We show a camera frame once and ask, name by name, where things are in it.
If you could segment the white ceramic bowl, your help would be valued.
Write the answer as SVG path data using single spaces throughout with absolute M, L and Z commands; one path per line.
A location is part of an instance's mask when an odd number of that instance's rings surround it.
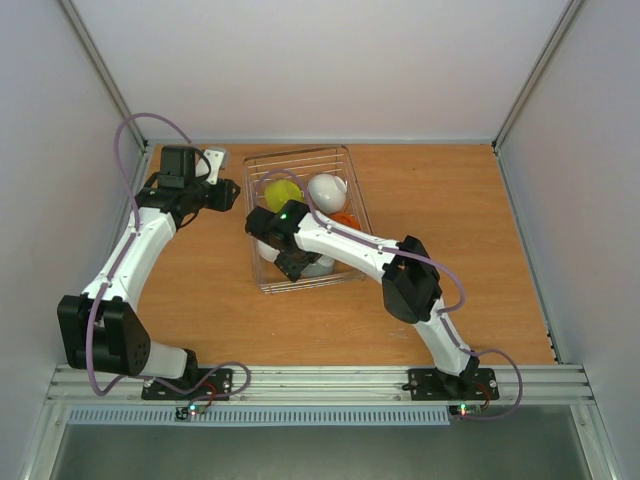
M 308 191 L 315 205 L 326 214 L 337 213 L 346 205 L 347 184 L 338 176 L 315 175 L 308 182 Z

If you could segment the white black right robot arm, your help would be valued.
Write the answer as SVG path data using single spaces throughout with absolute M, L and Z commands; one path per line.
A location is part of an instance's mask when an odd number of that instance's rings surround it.
M 274 264 L 292 282 L 323 257 L 375 280 L 381 285 L 386 311 L 412 325 L 429 349 L 437 388 L 454 399 L 475 387 L 479 359 L 449 319 L 464 304 L 465 295 L 460 292 L 457 304 L 445 305 L 440 275 L 450 272 L 428 256 L 420 240 L 378 238 L 334 222 L 295 200 L 287 201 L 278 212 L 254 207 L 246 218 L 245 232 L 277 252 Z

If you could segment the green white bowl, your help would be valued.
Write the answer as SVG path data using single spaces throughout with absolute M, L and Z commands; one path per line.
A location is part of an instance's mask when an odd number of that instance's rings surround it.
M 267 184 L 264 197 L 268 208 L 273 212 L 280 211 L 289 200 L 304 201 L 302 190 L 293 182 L 278 179 Z

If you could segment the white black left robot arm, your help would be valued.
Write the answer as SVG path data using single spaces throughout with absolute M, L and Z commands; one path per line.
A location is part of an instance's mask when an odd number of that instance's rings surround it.
M 160 168 L 135 195 L 135 210 L 106 264 L 79 295 L 57 307 L 70 367 L 126 377 L 166 378 L 179 398 L 195 395 L 200 371 L 192 353 L 151 339 L 137 309 L 161 252 L 203 209 L 232 208 L 239 186 L 220 176 L 230 160 L 223 148 L 167 145 Z

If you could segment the grey speckled bowl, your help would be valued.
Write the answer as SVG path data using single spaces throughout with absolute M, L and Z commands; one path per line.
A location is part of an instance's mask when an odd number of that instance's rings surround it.
M 331 275 L 334 271 L 335 260 L 327 256 L 319 257 L 314 263 L 308 264 L 301 272 L 305 278 L 316 278 Z

